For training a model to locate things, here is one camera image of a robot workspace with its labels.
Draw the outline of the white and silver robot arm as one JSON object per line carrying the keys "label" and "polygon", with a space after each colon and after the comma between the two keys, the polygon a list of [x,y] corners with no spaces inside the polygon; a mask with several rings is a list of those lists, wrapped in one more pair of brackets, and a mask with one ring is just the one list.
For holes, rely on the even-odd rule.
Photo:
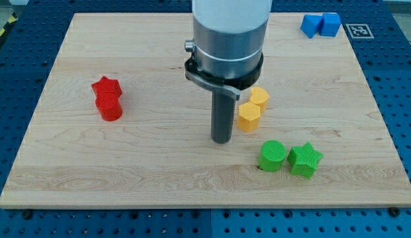
{"label": "white and silver robot arm", "polygon": [[261,58],[272,0],[193,0],[193,57],[199,71],[235,79]]}

